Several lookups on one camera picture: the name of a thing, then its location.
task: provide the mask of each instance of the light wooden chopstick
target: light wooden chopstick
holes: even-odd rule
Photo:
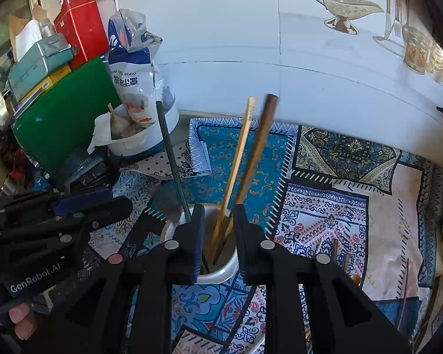
[[[248,164],[243,177],[241,178],[240,188],[238,190],[238,193],[236,194],[236,205],[243,203],[248,193],[249,187],[251,186],[251,181],[253,181],[254,173],[256,171],[256,168],[258,167],[259,159],[263,154],[266,139],[271,128],[271,123],[274,118],[274,111],[276,110],[278,101],[279,97],[275,96],[274,94],[266,95],[263,112],[261,114],[261,120],[259,121],[259,127],[256,131],[256,136],[254,139],[253,147],[251,149],[251,154],[249,155]],[[227,238],[233,230],[232,219],[233,213],[230,212],[228,219],[223,223],[223,226],[221,228],[221,235],[223,237],[218,237],[217,250],[214,255],[213,264],[218,261],[218,258],[220,257],[223,247],[225,246]]]
[[[251,117],[253,115],[254,106],[256,104],[256,99],[254,97],[249,97],[246,104],[245,116],[243,118],[243,125],[240,130],[240,137],[238,138],[238,145],[236,146],[235,156],[232,162],[232,169],[230,170],[228,181],[226,183],[225,196],[221,204],[220,213],[218,214],[217,223],[215,225],[214,233],[211,237],[210,250],[207,252],[209,260],[211,253],[215,248],[215,244],[218,240],[220,234],[221,224],[225,217],[225,211],[228,207],[228,202],[232,196],[233,187],[236,182],[236,175],[238,174],[238,169],[240,168],[241,158],[243,157],[243,151],[245,149],[246,140],[248,139],[249,126],[251,125]]]

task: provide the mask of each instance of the yellow box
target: yellow box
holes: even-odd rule
[[[50,75],[43,78],[33,89],[31,89],[26,96],[24,96],[20,102],[25,102],[27,99],[29,99],[34,93],[36,93],[39,89],[43,91],[48,91],[51,89],[57,82],[62,79],[64,76],[71,73],[71,68],[69,68],[69,65],[65,64],[59,69],[56,69],[54,72],[52,72]]]

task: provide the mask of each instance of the white wall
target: white wall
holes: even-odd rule
[[[386,10],[386,0],[369,1]],[[42,2],[54,18],[57,0]],[[259,112],[269,92],[281,98],[278,121],[400,147],[443,167],[435,109],[443,86],[373,41],[384,35],[385,12],[352,21],[359,34],[348,35],[324,25],[332,15],[315,0],[118,2],[145,14],[148,30],[164,39],[157,62],[181,109],[241,115],[255,95]],[[421,0],[411,6],[410,25],[429,35]]]

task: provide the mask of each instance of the plastic food bag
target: plastic food bag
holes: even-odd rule
[[[146,17],[120,9],[108,23],[109,66],[113,84],[131,118],[141,126],[157,121],[156,100],[164,81],[153,60],[162,38],[146,30]]]

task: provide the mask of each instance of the white napkin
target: white napkin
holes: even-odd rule
[[[42,38],[39,22],[36,20],[29,21],[23,30],[15,36],[18,61],[21,60],[36,41],[39,41]]]

